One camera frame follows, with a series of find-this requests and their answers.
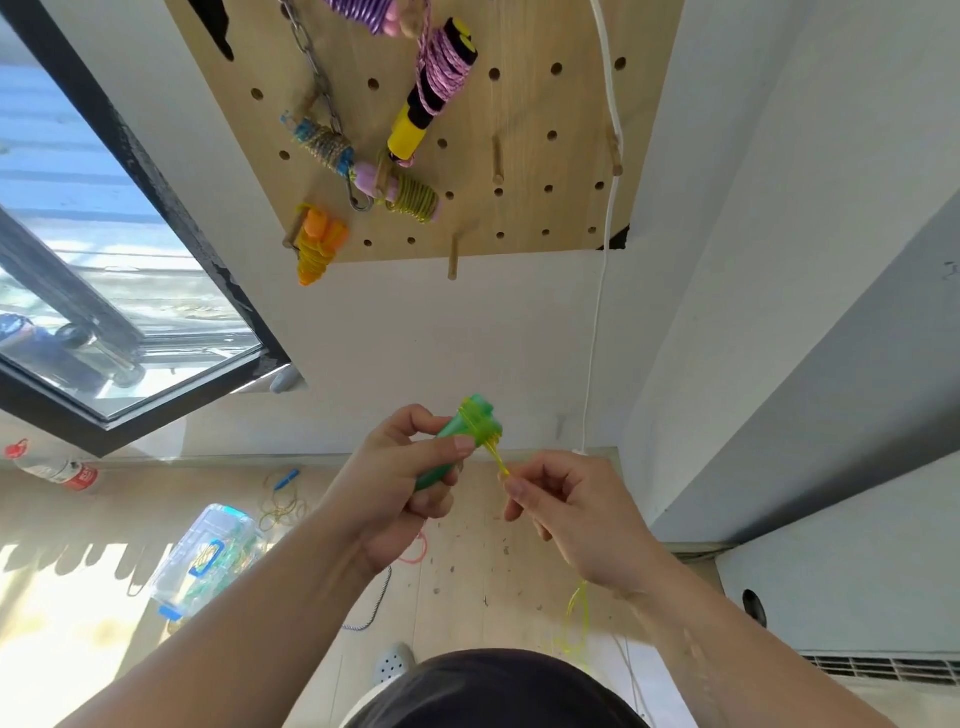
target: yellow plastic cord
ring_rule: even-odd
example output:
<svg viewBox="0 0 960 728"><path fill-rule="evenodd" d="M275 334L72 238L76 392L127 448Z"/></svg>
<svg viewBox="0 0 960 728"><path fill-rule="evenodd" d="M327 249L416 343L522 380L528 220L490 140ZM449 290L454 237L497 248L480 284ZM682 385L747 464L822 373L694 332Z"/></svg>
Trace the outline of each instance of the yellow plastic cord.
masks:
<svg viewBox="0 0 960 728"><path fill-rule="evenodd" d="M577 608L577 602L583 602L584 623L580 634L580 641L577 644L571 644L568 638L570 623L573 620L573 612ZM557 652L566 657L571 663L589 673L589 665L584 651L587 648L587 635L590 631L590 603L587 599L587 581L580 582L577 591L573 593L570 601L566 605L566 614L564 615L564 626L561 636L554 640L553 644Z"/></svg>
<svg viewBox="0 0 960 728"><path fill-rule="evenodd" d="M440 201L436 191L429 185L413 180L402 173L394 173L394 176L398 185L396 202L386 200L378 202L382 202L391 212L406 212L422 223L430 222Z"/></svg>
<svg viewBox="0 0 960 728"><path fill-rule="evenodd" d="M468 408L465 406L468 402L470 402L469 398L464 400L464 403L460 405L460 409L457 410L457 412L460 414L460 417L463 419L463 421L467 423L467 427L469 427L471 432L478 432L480 430L480 425L470 418L470 415L468 414ZM510 471L508 471L507 466L503 464L503 459L500 457L500 453L496 451L496 446L499 442L500 436L492 434L483 442L483 447L486 448L487 452L493 456L493 460L496 461L500 471L504 475L509 475Z"/></svg>

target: hand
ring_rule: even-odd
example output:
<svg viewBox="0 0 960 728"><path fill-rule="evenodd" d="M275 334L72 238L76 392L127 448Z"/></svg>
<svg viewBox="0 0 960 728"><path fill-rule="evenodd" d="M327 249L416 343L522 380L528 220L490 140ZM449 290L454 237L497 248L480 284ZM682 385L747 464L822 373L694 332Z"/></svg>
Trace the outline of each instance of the hand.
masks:
<svg viewBox="0 0 960 728"><path fill-rule="evenodd" d="M469 435L411 442L418 433L438 434L450 421L418 404L397 411L370 433L333 480L324 510L337 513L350 538L359 539L374 571L392 564L417 538L426 519L441 519L453 507L450 491L460 468L444 481L414 494L417 477L459 463L476 450Z"/></svg>
<svg viewBox="0 0 960 728"><path fill-rule="evenodd" d="M566 562L594 584L639 591L644 556L665 553L606 460L540 452L511 468L504 489L504 520L529 512L540 536L556 539Z"/></svg>

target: red bottle cap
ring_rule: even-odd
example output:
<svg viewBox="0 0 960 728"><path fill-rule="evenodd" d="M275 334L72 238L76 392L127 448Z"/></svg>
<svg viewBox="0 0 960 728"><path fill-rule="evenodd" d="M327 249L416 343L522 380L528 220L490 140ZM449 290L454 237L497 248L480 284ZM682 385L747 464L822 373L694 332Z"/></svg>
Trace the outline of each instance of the red bottle cap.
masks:
<svg viewBox="0 0 960 728"><path fill-rule="evenodd" d="M16 460L18 457L23 457L27 454L27 441L21 440L16 445L7 445L4 454L8 460Z"/></svg>

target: white cable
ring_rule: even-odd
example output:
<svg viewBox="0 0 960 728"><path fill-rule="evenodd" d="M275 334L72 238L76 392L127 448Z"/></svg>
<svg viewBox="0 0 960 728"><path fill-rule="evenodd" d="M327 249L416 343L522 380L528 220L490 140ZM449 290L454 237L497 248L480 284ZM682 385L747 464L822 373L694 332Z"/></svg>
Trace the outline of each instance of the white cable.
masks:
<svg viewBox="0 0 960 728"><path fill-rule="evenodd" d="M616 134L617 146L620 148L620 157L623 158L623 125L620 123L620 112L616 107L616 91L613 88L613 61L610 53L610 36L607 34L607 21L603 16L603 9L600 7L600 0L590 0L593 7L593 19L597 25L597 35L600 36L600 53L603 57L603 74L607 82L607 106L610 109L610 119L613 123L613 133ZM614 177L613 184L610 185L610 198L607 200L607 221L604 224L603 231L603 266L600 268L600 285L597 288L597 307L593 314L593 338L590 341L590 362L587 367L587 396L584 398L584 422L582 428L583 439L580 444L580 452L587 454L587 416L590 410L590 387L593 383L593 359L596 356L597 349L597 331L600 328L600 307L603 303L603 284L607 279L607 263L610 256L610 238L613 235L613 208L616 205L616 193L620 188L620 178ZM643 700L643 691L634 675L634 668L630 664L630 658L627 652L620 645L620 640L614 635L614 641L623 657L623 662L630 673L631 688L634 693L634 710L638 714L646 715L646 720L650 725L655 725L654 717L650 714L646 702Z"/></svg>
<svg viewBox="0 0 960 728"><path fill-rule="evenodd" d="M593 7L593 19L596 20L597 35L600 36L600 53L603 56L603 74L607 82L607 106L610 108L610 119L613 122L613 133L616 134L617 145L620 148L620 157L623 158L623 126L620 124L620 112L616 108L616 92L613 89L613 61L610 54L610 36L607 34L607 21L600 8L600 0L590 0ZM616 193L620 188L620 178L614 177L610 185L610 199L607 201L607 222L603 233L603 267L600 269L600 286L597 290L597 309L593 314L593 340L590 342L590 362L587 367L587 396L584 398L584 423L582 428L580 452L587 454L587 416L590 410L590 386L593 383L593 358L597 349L597 330L600 328L600 306L603 302L603 284L607 278L607 260L610 253L610 237L613 226L613 207L616 205Z"/></svg>

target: wooden pegboard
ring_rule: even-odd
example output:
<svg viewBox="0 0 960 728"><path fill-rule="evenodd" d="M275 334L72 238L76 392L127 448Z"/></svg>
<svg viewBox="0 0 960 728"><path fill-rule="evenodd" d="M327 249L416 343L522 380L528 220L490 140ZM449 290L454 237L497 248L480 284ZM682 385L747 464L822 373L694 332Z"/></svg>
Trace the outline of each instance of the wooden pegboard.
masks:
<svg viewBox="0 0 960 728"><path fill-rule="evenodd" d="M440 217L427 225L382 206L354 212L344 181L282 126L280 115L302 98L311 76L276 0L227 0L233 63L187 0L167 5L284 227L304 199L348 223L350 240L337 262L447 257L454 234L460 256L603 244L612 179L609 114L588 0L435 0L434 25L462 18L480 58L467 86L431 125L411 170L441 195ZM332 82L345 133L358 158L375 161L413 87L416 42L373 37L322 0L296 5ZM614 77L626 155L616 232L630 222L683 0L602 5L613 58L621 60ZM493 182L495 134L503 151L500 185Z"/></svg>

